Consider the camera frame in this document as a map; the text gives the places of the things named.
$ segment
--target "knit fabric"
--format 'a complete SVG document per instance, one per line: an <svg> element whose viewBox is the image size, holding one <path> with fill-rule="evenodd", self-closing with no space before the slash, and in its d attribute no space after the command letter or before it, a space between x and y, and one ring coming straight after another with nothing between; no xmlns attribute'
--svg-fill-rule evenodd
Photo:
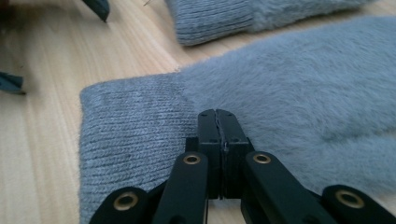
<svg viewBox="0 0 396 224"><path fill-rule="evenodd" d="M179 73L81 93L80 223L113 190L162 183L196 117L233 112L256 150L308 189L396 193L396 18L275 36Z"/></svg>
<svg viewBox="0 0 396 224"><path fill-rule="evenodd" d="M275 29L375 0L166 0L177 40L190 46L236 34Z"/></svg>

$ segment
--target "gray glove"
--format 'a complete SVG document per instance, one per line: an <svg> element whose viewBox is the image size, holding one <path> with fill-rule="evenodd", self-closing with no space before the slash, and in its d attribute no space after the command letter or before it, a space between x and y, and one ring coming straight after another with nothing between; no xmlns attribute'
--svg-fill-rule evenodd
<svg viewBox="0 0 396 224"><path fill-rule="evenodd" d="M115 189L169 175L198 113L233 112L257 150L308 189L396 193L396 18L364 18L259 41L177 74L81 93L80 214Z"/></svg>
<svg viewBox="0 0 396 224"><path fill-rule="evenodd" d="M186 46L242 31L271 30L368 2L374 0L166 0L177 40Z"/></svg>

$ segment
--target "metal grommet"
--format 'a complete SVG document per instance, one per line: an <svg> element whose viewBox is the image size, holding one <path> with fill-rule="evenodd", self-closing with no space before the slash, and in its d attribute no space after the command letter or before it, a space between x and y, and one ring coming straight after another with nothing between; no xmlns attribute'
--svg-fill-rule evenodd
<svg viewBox="0 0 396 224"><path fill-rule="evenodd" d="M261 163L261 164L266 164L266 163L270 163L271 162L271 158L269 158L268 156L264 155L264 154L256 154L253 157L253 160L255 162Z"/></svg>
<svg viewBox="0 0 396 224"><path fill-rule="evenodd" d="M125 192L122 193L113 203L113 206L115 209L119 211L126 211L130 208L133 208L137 202L139 201L139 198L137 197L136 194L133 192Z"/></svg>
<svg viewBox="0 0 396 224"><path fill-rule="evenodd" d="M201 161L201 158L199 156L195 155L188 155L183 159L184 162L186 162L188 165L194 165L197 164L198 162Z"/></svg>
<svg viewBox="0 0 396 224"><path fill-rule="evenodd" d="M350 201L345 196L352 198L354 201ZM342 203L348 207L351 207L351 208L363 208L364 207L363 199L351 191L340 189L337 192L335 192L335 197L337 198L337 200L340 203Z"/></svg>

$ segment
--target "ribbed cuff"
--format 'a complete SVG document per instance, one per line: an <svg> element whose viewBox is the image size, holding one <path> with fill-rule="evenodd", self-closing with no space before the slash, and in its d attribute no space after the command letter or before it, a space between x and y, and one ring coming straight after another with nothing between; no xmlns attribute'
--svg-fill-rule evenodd
<svg viewBox="0 0 396 224"><path fill-rule="evenodd" d="M80 223L115 189L161 184L186 137L195 136L196 114L176 75L96 84L80 95Z"/></svg>
<svg viewBox="0 0 396 224"><path fill-rule="evenodd" d="M166 0L181 45L201 44L235 34L252 24L248 0Z"/></svg>

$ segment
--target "wooden table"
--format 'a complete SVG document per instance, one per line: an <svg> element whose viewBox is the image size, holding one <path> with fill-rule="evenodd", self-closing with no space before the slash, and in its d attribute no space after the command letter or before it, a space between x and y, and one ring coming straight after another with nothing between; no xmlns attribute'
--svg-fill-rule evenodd
<svg viewBox="0 0 396 224"><path fill-rule="evenodd" d="M78 223L78 95L93 83L168 73L290 30L361 15L396 15L396 1L240 34L192 48L177 42L163 0L110 1L101 22L81 1L18 6L0 32L0 70L24 76L25 96L0 92L0 223ZM396 195L378 199L396 215ZM238 201L210 204L209 223L244 223Z"/></svg>

